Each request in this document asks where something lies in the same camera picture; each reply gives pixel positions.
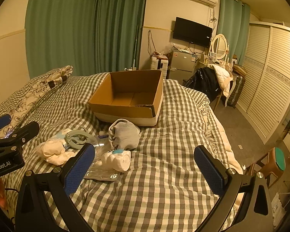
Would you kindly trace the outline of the open cardboard box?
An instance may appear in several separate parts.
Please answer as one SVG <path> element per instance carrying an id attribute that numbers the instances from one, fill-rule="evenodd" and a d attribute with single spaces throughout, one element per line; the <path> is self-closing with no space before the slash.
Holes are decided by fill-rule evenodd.
<path id="1" fill-rule="evenodd" d="M 137 70 L 108 73 L 88 103 L 102 122 L 126 119 L 139 127 L 153 127 L 162 101 L 162 72 Z"/>

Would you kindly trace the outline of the black wall television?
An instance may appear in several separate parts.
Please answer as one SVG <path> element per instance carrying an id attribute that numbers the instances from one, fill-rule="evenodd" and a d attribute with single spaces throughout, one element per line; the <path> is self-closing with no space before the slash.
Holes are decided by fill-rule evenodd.
<path id="1" fill-rule="evenodd" d="M 212 32 L 208 26 L 176 17 L 172 38 L 208 48 Z"/>

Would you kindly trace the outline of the white rolled sock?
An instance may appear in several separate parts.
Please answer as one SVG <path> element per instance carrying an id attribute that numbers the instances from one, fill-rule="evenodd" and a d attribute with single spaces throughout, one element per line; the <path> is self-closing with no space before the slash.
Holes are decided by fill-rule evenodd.
<path id="1" fill-rule="evenodd" d="M 97 167 L 104 170 L 116 170 L 126 172 L 130 168 L 131 152 L 117 149 L 104 153 L 95 163 Z"/>

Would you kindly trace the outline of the chair with piled clothes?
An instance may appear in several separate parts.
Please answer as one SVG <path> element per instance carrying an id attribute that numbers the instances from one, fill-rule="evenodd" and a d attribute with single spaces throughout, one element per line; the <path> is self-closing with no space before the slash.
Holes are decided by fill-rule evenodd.
<path id="1" fill-rule="evenodd" d="M 186 82 L 183 82 L 183 86 L 204 93 L 210 102 L 215 101 L 215 110 L 222 96 L 229 96 L 233 78 L 232 73 L 225 68 L 209 64 L 198 68 Z"/>

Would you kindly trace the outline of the green curtain by wardrobe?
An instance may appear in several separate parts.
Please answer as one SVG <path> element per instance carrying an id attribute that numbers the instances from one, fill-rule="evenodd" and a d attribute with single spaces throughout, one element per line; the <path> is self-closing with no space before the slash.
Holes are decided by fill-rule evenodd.
<path id="1" fill-rule="evenodd" d="M 220 0 L 217 33 L 229 44 L 230 59 L 235 55 L 243 65 L 249 36 L 250 6 L 241 0 Z"/>

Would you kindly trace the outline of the wooden stool green seat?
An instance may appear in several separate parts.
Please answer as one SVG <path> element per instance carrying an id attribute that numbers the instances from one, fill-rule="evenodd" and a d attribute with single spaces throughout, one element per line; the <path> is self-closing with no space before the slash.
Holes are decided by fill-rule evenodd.
<path id="1" fill-rule="evenodd" d="M 267 154 L 246 168 L 246 175 L 254 175 L 261 172 L 268 188 L 271 188 L 283 175 L 286 169 L 286 160 L 283 151 L 278 148 L 272 148 Z"/>

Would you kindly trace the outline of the grey checked duvet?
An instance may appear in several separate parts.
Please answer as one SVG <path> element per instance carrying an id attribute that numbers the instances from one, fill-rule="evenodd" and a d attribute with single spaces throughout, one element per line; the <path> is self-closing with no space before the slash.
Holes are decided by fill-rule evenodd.
<path id="1" fill-rule="evenodd" d="M 40 131 L 23 148 L 24 167 L 2 177 L 11 208 L 27 170 L 53 169 L 36 154 L 37 145 L 66 128 L 84 127 L 94 135 L 108 129 L 88 105 L 105 77 L 69 77 L 21 120 L 37 122 Z M 83 180 L 72 201 L 94 231 L 195 231 L 218 200 L 193 159 L 199 145 L 227 168 L 242 171 L 207 96 L 165 80 L 158 122 L 141 128 L 130 169 L 113 182 Z"/>

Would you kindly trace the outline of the floral pillow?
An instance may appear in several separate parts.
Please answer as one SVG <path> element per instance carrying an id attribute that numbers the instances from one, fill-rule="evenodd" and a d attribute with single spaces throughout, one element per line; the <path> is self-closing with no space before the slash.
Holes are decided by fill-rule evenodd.
<path id="1" fill-rule="evenodd" d="M 8 137 L 19 128 L 35 105 L 50 91 L 61 86 L 73 73 L 72 66 L 53 69 L 32 78 L 24 87 L 15 91 L 0 104 L 0 116 L 8 114 L 11 122 L 0 128 L 0 139 Z"/>

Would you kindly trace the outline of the silver mini fridge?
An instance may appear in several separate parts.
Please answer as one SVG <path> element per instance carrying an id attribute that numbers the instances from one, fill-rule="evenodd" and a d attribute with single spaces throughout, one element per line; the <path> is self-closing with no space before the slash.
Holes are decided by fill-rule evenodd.
<path id="1" fill-rule="evenodd" d="M 177 80 L 183 85 L 192 75 L 197 62 L 197 56 L 192 53 L 172 51 L 169 62 L 168 79 Z"/>

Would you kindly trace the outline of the cream cloth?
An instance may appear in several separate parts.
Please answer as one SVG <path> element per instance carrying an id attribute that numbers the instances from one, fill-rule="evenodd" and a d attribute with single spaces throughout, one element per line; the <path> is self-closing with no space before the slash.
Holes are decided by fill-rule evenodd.
<path id="1" fill-rule="evenodd" d="M 49 139 L 36 147 L 37 155 L 53 165 L 63 165 L 76 156 L 73 151 L 66 151 L 64 139 Z"/>

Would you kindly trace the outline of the white ribbed suitcase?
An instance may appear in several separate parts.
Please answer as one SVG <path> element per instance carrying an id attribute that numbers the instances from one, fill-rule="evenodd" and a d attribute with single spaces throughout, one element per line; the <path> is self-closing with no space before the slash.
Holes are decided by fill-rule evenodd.
<path id="1" fill-rule="evenodd" d="M 150 69 L 161 70 L 163 78 L 166 79 L 168 62 L 168 58 L 165 55 L 152 56 Z"/>

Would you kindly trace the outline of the dark upright suitcase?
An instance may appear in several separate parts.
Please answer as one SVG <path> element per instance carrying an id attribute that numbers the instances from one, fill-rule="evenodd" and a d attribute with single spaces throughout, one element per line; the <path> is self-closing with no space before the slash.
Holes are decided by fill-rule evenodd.
<path id="1" fill-rule="evenodd" d="M 231 83 L 229 95 L 225 101 L 225 107 L 231 106 L 231 107 L 235 108 L 235 106 L 238 102 L 238 99 L 241 95 L 241 92 L 242 92 L 242 89 L 244 87 L 245 82 L 246 82 L 245 77 L 243 77 L 239 74 L 233 73 L 233 80 Z"/>

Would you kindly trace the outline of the white louvred wardrobe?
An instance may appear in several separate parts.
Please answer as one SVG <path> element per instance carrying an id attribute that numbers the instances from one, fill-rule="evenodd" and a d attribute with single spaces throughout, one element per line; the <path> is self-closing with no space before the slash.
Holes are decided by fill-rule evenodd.
<path id="1" fill-rule="evenodd" d="M 246 81 L 236 107 L 268 143 L 290 108 L 290 27 L 250 23 L 242 66 Z"/>

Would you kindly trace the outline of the grey knitted glove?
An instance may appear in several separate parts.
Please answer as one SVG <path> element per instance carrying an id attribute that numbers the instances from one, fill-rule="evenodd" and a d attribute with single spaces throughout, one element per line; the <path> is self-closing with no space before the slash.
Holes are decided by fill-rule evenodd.
<path id="1" fill-rule="evenodd" d="M 118 119 L 108 129 L 113 149 L 133 150 L 138 147 L 140 128 L 126 119 Z"/>

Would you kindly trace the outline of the oval white vanity mirror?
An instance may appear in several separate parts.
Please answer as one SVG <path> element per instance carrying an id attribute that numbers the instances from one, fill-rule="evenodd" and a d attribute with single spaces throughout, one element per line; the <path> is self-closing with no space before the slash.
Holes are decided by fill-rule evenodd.
<path id="1" fill-rule="evenodd" d="M 227 57 L 229 51 L 229 44 L 223 34 L 218 34 L 211 41 L 209 56 L 214 60 L 222 60 Z"/>

